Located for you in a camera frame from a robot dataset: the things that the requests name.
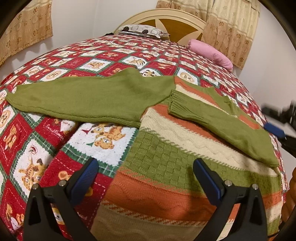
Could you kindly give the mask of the cream wooden headboard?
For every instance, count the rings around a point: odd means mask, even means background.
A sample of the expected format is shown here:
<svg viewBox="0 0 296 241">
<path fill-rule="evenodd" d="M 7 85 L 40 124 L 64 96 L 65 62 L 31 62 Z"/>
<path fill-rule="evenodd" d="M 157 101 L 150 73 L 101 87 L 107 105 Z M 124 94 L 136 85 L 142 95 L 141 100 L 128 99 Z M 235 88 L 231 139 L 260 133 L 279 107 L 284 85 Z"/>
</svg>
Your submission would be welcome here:
<svg viewBox="0 0 296 241">
<path fill-rule="evenodd" d="M 177 9 L 151 9 L 125 20 L 113 33 L 119 34 L 119 28 L 132 24 L 158 28 L 167 34 L 161 37 L 161 40 L 186 46 L 191 39 L 201 40 L 206 22 L 195 15 Z"/>
</svg>

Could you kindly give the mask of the beige window curtain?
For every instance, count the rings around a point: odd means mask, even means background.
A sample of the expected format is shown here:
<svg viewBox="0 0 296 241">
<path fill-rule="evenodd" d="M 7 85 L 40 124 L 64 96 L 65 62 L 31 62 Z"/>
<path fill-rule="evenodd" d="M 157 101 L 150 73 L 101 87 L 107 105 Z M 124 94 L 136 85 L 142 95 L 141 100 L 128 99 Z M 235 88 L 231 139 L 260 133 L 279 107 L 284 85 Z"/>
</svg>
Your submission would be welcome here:
<svg viewBox="0 0 296 241">
<path fill-rule="evenodd" d="M 163 0 L 156 7 L 185 11 L 205 21 L 201 40 L 243 69 L 257 29 L 259 1 Z"/>
</svg>

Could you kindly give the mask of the beige side curtain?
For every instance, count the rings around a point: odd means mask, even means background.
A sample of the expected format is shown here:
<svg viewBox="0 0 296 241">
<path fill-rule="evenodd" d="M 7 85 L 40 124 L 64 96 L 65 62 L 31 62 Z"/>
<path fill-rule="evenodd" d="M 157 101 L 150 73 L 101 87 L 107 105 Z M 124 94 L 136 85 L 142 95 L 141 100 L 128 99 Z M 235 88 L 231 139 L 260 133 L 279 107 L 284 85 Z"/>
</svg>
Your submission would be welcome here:
<svg viewBox="0 0 296 241">
<path fill-rule="evenodd" d="M 52 1 L 31 1 L 1 36 L 1 64 L 23 49 L 53 36 Z"/>
</svg>

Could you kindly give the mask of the pink pillow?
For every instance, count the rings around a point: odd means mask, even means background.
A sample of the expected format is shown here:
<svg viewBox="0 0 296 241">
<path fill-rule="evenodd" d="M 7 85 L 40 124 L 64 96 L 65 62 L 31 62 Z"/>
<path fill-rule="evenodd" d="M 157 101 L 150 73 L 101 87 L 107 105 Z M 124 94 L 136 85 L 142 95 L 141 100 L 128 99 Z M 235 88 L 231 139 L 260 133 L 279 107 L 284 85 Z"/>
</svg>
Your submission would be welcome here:
<svg viewBox="0 0 296 241">
<path fill-rule="evenodd" d="M 213 63 L 233 72 L 233 64 L 224 54 L 202 41 L 191 39 L 188 42 L 188 48 L 192 52 L 211 60 Z"/>
</svg>

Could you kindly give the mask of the red patchwork bear bedspread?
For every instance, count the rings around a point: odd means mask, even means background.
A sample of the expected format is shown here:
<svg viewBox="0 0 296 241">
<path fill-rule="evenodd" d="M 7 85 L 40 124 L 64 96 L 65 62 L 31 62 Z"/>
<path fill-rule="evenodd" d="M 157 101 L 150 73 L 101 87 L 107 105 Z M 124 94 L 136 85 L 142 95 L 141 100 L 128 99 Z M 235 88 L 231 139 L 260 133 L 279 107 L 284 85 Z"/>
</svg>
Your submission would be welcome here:
<svg viewBox="0 0 296 241">
<path fill-rule="evenodd" d="M 1 218 L 19 240 L 33 185 L 99 169 L 76 207 L 98 240 L 193 240 L 215 212 L 201 158 L 235 186 L 258 184 L 267 235 L 287 189 L 265 117 L 229 70 L 177 43 L 131 35 L 50 51 L 1 83 Z"/>
</svg>

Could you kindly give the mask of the white car print pillow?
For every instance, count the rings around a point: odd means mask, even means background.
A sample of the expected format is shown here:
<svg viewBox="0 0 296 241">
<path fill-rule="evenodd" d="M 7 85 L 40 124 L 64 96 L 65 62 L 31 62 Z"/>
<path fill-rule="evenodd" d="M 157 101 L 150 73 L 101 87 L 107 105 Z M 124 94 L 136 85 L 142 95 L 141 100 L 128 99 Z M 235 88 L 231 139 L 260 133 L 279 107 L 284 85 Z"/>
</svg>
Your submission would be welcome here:
<svg viewBox="0 0 296 241">
<path fill-rule="evenodd" d="M 137 35 L 142 37 L 151 37 L 151 38 L 167 38 L 170 34 L 159 28 L 150 26 L 150 25 L 137 25 L 129 24 L 123 25 L 118 28 L 119 33 Z"/>
</svg>

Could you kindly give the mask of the striped green orange knit sweater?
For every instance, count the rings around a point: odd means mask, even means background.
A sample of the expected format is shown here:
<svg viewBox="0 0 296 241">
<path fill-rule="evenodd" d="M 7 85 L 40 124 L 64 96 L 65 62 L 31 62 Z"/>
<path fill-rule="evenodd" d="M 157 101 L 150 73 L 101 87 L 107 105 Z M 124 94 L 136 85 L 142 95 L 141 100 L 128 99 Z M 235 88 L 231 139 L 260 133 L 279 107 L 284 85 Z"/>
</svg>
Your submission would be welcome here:
<svg viewBox="0 0 296 241">
<path fill-rule="evenodd" d="M 276 234 L 282 208 L 276 143 L 258 106 L 246 108 L 251 100 L 243 89 L 239 98 L 134 68 L 22 84 L 6 96 L 23 113 L 79 124 L 40 183 L 69 179 L 95 158 L 99 173 L 76 209 L 97 240 L 193 240 L 215 211 L 194 175 L 197 158 L 236 186 L 257 184 L 267 234 Z"/>
</svg>

